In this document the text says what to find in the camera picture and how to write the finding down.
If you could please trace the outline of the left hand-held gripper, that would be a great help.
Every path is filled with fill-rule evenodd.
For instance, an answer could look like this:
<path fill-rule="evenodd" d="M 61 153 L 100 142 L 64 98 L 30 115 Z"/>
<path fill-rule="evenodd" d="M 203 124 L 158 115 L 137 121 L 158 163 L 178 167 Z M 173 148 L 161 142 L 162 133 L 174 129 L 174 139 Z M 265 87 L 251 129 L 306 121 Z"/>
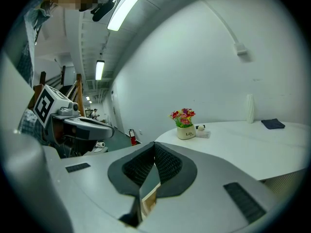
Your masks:
<path fill-rule="evenodd" d="M 80 116 L 78 103 L 47 84 L 35 103 L 34 114 L 43 127 L 46 140 L 51 144 L 61 145 L 64 142 L 54 133 L 55 120 L 63 123 L 64 136 L 79 140 L 105 140 L 111 138 L 115 132 L 107 124 Z"/>

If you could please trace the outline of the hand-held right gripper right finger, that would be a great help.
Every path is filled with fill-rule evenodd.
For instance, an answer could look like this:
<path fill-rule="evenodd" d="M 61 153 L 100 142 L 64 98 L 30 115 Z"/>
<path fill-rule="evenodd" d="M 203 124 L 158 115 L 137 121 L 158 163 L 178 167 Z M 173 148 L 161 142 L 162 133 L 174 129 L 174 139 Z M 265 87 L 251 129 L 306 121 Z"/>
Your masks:
<path fill-rule="evenodd" d="M 197 177 L 180 196 L 159 198 L 145 219 L 147 233 L 255 233 L 277 204 L 275 195 L 230 162 L 177 145 L 166 147 L 189 157 Z M 266 212 L 249 224 L 224 186 L 237 182 Z"/>

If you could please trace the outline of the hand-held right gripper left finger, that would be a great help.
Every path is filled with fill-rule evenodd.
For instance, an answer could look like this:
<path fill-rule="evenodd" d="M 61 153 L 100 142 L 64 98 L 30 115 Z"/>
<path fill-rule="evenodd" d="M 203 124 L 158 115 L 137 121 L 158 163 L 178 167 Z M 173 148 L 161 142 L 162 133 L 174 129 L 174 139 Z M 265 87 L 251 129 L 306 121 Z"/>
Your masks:
<path fill-rule="evenodd" d="M 107 175 L 111 163 L 142 146 L 64 159 L 56 149 L 44 146 L 53 185 L 69 214 L 74 233 L 155 233 L 143 224 L 134 228 L 119 220 L 130 212 L 134 197 L 120 194 Z"/>

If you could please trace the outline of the large white wooden drawer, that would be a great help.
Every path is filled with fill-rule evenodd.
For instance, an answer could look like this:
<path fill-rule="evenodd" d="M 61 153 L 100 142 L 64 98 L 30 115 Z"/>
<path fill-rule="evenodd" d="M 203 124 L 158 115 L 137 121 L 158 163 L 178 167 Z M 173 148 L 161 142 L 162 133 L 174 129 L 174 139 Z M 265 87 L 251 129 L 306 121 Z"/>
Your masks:
<path fill-rule="evenodd" d="M 149 215 L 149 213 L 153 210 L 156 205 L 156 190 L 153 193 L 148 194 L 142 200 L 142 214 L 144 216 Z"/>

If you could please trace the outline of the person's left forearm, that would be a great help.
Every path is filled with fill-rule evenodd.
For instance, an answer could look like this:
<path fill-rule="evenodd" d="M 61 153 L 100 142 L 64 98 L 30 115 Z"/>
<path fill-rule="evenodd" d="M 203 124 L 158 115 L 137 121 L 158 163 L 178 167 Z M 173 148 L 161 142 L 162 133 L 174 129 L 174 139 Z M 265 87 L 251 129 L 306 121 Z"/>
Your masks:
<path fill-rule="evenodd" d="M 43 146 L 49 145 L 49 142 L 45 139 L 44 128 L 32 110 L 26 109 L 24 111 L 18 131 L 32 136 Z"/>

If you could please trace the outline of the wooden stair railing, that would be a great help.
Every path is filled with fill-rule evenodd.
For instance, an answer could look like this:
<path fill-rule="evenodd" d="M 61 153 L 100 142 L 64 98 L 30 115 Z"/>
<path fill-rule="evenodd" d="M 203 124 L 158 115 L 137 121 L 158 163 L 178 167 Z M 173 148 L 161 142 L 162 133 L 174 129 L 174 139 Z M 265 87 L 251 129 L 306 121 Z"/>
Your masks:
<path fill-rule="evenodd" d="M 33 86 L 35 94 L 31 98 L 28 109 L 33 110 L 39 94 L 41 93 L 44 85 L 49 85 L 58 89 L 62 95 L 69 98 L 71 101 L 78 104 L 80 115 L 85 116 L 85 109 L 83 106 L 83 84 L 82 75 L 77 74 L 74 67 L 62 66 L 60 73 L 53 77 L 46 78 L 47 73 L 42 71 L 40 74 L 35 73 L 39 78 L 39 84 Z"/>

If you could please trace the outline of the cream pot of artificial flowers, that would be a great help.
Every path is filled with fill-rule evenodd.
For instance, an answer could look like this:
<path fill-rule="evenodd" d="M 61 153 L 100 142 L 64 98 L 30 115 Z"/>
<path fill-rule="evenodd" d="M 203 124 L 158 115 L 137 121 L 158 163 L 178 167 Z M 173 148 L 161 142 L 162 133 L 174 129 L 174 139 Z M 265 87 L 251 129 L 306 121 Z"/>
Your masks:
<path fill-rule="evenodd" d="M 196 136 L 196 128 L 192 123 L 192 118 L 196 113 L 189 108 L 173 111 L 170 118 L 175 122 L 177 128 L 177 137 L 181 140 L 187 140 Z"/>

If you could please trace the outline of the white paper roll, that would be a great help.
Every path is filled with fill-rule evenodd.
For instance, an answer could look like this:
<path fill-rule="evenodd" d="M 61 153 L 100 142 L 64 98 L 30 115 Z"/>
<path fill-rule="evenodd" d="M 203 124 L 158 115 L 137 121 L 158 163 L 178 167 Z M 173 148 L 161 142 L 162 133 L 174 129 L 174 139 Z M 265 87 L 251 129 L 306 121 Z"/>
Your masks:
<path fill-rule="evenodd" d="M 252 94 L 247 95 L 246 97 L 246 105 L 247 105 L 247 115 L 246 115 L 246 121 L 247 123 L 251 124 L 254 122 L 254 116 L 255 116 L 255 102 L 254 97 Z"/>

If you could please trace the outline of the folded dark blue cloth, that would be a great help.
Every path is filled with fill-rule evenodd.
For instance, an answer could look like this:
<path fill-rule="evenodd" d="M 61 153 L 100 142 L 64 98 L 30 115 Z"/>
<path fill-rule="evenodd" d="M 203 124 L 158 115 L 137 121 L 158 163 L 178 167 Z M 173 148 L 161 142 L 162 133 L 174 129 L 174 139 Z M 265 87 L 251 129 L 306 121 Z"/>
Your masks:
<path fill-rule="evenodd" d="M 261 120 L 261 123 L 269 130 L 285 128 L 285 125 L 281 123 L 277 118 Z"/>

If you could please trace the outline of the person's checked shirt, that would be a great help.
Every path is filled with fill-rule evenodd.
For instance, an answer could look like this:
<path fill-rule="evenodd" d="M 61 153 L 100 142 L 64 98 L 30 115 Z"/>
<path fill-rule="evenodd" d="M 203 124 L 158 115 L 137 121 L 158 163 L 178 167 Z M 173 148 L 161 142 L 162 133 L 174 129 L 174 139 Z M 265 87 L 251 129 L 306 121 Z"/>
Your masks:
<path fill-rule="evenodd" d="M 21 45 L 21 52 L 16 58 L 16 69 L 25 82 L 33 85 L 35 40 L 45 21 L 52 16 L 56 4 L 52 0 L 30 0 L 18 15 L 13 24 L 13 30 L 18 26 L 25 29 L 25 37 Z"/>

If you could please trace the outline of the white wall conduit box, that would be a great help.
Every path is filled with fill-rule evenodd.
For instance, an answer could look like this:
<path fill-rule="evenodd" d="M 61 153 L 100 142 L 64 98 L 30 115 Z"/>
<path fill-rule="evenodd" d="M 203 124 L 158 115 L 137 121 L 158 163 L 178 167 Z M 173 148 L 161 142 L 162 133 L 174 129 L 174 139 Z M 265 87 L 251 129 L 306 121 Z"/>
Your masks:
<path fill-rule="evenodd" d="M 229 24 L 226 22 L 226 20 L 214 9 L 213 6 L 211 6 L 206 0 L 201 0 L 208 8 L 209 10 L 219 19 L 219 21 L 222 23 L 222 25 L 225 27 L 227 32 L 229 33 L 232 41 L 233 41 L 233 48 L 237 56 L 246 55 L 248 53 L 248 50 L 244 43 L 240 42 L 229 26 Z"/>

